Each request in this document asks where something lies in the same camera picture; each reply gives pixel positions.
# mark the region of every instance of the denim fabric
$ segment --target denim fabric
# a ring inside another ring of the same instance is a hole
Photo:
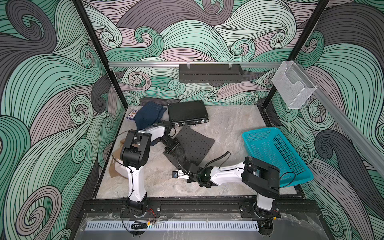
[[[135,116],[136,129],[142,130],[155,122],[160,121],[167,108],[154,102],[147,102]]]

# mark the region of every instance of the red wire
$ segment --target red wire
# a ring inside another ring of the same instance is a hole
[[[149,210],[147,210],[148,212],[152,212],[152,214],[153,214],[153,216],[155,217],[154,218],[154,223],[156,222],[156,219],[157,219],[157,216],[156,216],[156,214],[155,214],[155,212],[153,211],[153,209],[149,209]]]

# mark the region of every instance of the aluminum rail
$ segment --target aluminum rail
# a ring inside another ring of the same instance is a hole
[[[301,66],[297,65],[297,69],[299,71],[296,73],[299,75],[299,78],[307,84],[307,86],[313,84],[313,80]],[[341,126],[351,141],[360,150],[361,154],[367,158],[369,163],[372,164],[377,172],[384,177],[384,157],[381,152],[373,146],[371,141],[340,110],[340,108],[334,104],[321,87],[317,86],[313,95],[322,103],[333,119]]]
[[[178,68],[180,64],[240,64],[242,68],[278,68],[282,62],[157,62],[157,61],[114,61],[109,62],[111,68]]]

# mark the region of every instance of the black briefcase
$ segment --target black briefcase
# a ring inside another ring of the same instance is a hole
[[[209,120],[207,109],[202,100],[169,104],[168,116],[174,127],[194,126]]]

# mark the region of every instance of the white cable tray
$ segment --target white cable tray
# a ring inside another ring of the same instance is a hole
[[[131,229],[134,220],[124,220],[124,225]],[[242,220],[166,220],[149,226],[146,231],[258,231],[256,221]],[[121,221],[88,221],[84,231],[126,231]]]
[[[303,67],[294,61],[282,62],[272,82],[288,109],[301,108],[317,89]]]

